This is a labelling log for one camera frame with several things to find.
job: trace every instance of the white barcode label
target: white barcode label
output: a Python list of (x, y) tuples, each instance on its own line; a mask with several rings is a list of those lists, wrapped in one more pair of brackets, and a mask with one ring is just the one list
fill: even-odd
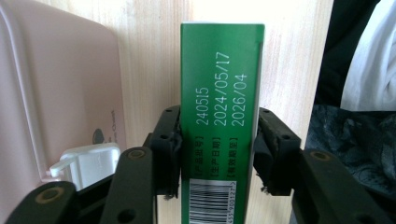
[(236, 181), (190, 179), (190, 224), (233, 224)]

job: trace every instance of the wooden table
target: wooden table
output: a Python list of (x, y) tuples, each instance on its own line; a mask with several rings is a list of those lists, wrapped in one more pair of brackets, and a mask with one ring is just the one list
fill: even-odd
[[(162, 111), (180, 102), (182, 21), (266, 25), (260, 106), (304, 140), (332, 0), (38, 0), (102, 23), (119, 38), (127, 146), (141, 146)], [(246, 223), (289, 223), (290, 197), (261, 193), (253, 175)], [(180, 200), (159, 199), (159, 223), (180, 223)]]

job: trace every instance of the black fabric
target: black fabric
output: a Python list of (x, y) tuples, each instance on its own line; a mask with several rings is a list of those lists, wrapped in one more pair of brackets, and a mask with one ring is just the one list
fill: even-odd
[(331, 152), (363, 186), (396, 200), (396, 112), (314, 105), (305, 148)]
[(335, 0), (318, 77), (315, 104), (340, 106), (347, 71), (379, 0)]

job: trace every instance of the wood grain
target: wood grain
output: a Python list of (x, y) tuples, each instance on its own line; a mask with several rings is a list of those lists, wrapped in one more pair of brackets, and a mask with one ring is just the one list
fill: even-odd
[[(332, 0), (38, 0), (102, 23), (119, 39), (127, 146), (141, 146), (162, 111), (180, 102), (182, 21), (266, 26), (260, 106), (306, 138)], [(289, 223), (290, 197), (261, 193), (253, 175), (246, 223)], [(159, 223), (180, 223), (180, 200), (159, 198)]]

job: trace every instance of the green package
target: green package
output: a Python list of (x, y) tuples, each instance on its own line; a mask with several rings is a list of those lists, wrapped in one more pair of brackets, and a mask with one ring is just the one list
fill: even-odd
[(182, 223), (244, 223), (263, 24), (181, 24)]

